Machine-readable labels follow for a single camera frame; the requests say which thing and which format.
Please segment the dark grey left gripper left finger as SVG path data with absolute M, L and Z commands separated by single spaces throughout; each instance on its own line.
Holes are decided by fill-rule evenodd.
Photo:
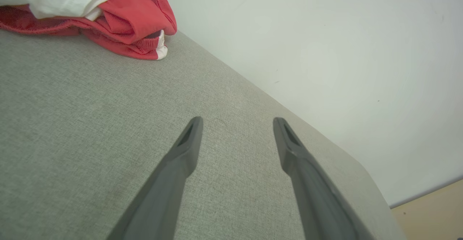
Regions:
M 172 240 L 186 179 L 195 171 L 203 119 L 193 117 L 147 178 L 108 240 Z

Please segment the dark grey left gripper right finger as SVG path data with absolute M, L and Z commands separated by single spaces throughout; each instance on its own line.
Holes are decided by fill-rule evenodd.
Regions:
M 289 123 L 273 119 L 282 170 L 291 178 L 307 240 L 372 240 L 354 209 Z

